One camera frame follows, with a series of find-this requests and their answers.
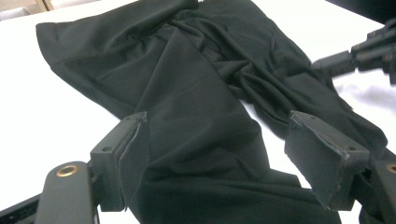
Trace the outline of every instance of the black plastic part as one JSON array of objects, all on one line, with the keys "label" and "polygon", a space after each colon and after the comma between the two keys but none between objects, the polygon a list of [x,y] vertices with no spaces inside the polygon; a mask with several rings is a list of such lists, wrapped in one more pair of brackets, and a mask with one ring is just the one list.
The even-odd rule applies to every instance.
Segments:
[{"label": "black plastic part", "polygon": [[96,224],[88,165],[73,161],[47,175],[35,215],[35,224]]},{"label": "black plastic part", "polygon": [[145,112],[126,117],[91,151],[92,172],[102,177],[106,193],[100,202],[103,212],[119,212],[125,209],[121,194],[119,161],[134,138],[139,120],[145,117]]},{"label": "black plastic part", "polygon": [[354,175],[365,170],[369,151],[314,116],[292,111],[285,152],[323,207],[351,210]]},{"label": "black plastic part", "polygon": [[378,161],[375,164],[373,186],[385,223],[396,223],[395,161]]},{"label": "black plastic part", "polygon": [[348,51],[334,54],[330,57],[312,63],[312,68],[320,70],[328,77],[336,77],[355,71],[352,55]]},{"label": "black plastic part", "polygon": [[24,223],[31,224],[35,222],[35,212],[38,207],[40,195],[36,195],[21,203],[17,203],[0,212],[1,224]]},{"label": "black plastic part", "polygon": [[373,21],[385,23],[396,15],[394,0],[326,0]]},{"label": "black plastic part", "polygon": [[350,193],[352,197],[361,204],[363,210],[365,210],[367,214],[373,217],[381,217],[382,215],[378,206],[378,199],[375,196],[371,176],[371,171],[356,175]]},{"label": "black plastic part", "polygon": [[396,19],[387,21],[379,30],[367,35],[367,40],[344,51],[312,63],[312,68],[326,77],[382,68],[389,82],[396,84]]}]

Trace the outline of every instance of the white surface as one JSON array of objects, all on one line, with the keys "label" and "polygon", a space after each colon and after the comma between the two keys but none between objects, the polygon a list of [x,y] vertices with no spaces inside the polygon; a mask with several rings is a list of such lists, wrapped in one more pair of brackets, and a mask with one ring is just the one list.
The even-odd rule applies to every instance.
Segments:
[{"label": "white surface", "polygon": [[[0,210],[40,193],[52,168],[88,161],[92,148],[119,122],[51,72],[36,43],[35,25],[72,21],[128,2],[132,1],[102,0],[0,21]],[[350,49],[382,27],[322,0],[256,2],[312,61]],[[389,85],[389,78],[376,71],[340,77],[334,83],[357,113],[386,133],[394,152],[396,88]],[[283,141],[264,124],[262,135],[271,166],[299,174],[283,153]],[[353,212],[341,213],[343,223],[359,223],[359,211],[357,205]],[[130,212],[100,218],[104,224],[137,223]]]}]

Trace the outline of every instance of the bolt hole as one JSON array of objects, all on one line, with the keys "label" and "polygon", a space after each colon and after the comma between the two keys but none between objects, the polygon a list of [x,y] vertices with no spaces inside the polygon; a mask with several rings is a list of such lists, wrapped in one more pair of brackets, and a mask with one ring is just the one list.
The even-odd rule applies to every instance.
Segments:
[{"label": "bolt hole", "polygon": [[76,165],[69,165],[59,169],[58,172],[56,172],[56,175],[59,177],[66,177],[75,174],[77,170],[78,167]]},{"label": "bolt hole", "polygon": [[112,147],[104,147],[104,148],[102,148],[102,151],[109,152],[109,151],[111,151],[111,149],[113,149],[113,148]]}]

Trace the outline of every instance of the black fabric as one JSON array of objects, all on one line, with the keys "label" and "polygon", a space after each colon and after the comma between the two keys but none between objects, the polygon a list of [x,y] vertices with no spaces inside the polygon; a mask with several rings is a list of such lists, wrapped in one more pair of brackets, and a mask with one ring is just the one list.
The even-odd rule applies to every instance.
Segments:
[{"label": "black fabric", "polygon": [[149,155],[122,172],[140,181],[124,196],[141,223],[340,222],[294,175],[270,169],[237,98],[281,137],[299,110],[375,153],[387,143],[248,0],[141,0],[36,30],[64,81],[120,119],[148,112]]}]

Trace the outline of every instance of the black cloth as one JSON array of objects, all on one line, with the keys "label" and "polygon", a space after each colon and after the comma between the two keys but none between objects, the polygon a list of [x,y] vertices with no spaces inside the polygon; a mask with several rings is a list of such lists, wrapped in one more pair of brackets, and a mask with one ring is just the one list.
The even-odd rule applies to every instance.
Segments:
[{"label": "black cloth", "polygon": [[248,0],[141,0],[36,33],[51,69],[85,96],[120,119],[148,112],[150,151],[121,177],[138,180],[125,195],[141,223],[340,223],[296,176],[270,169],[238,98],[281,137],[299,110],[379,154],[387,143]]}]

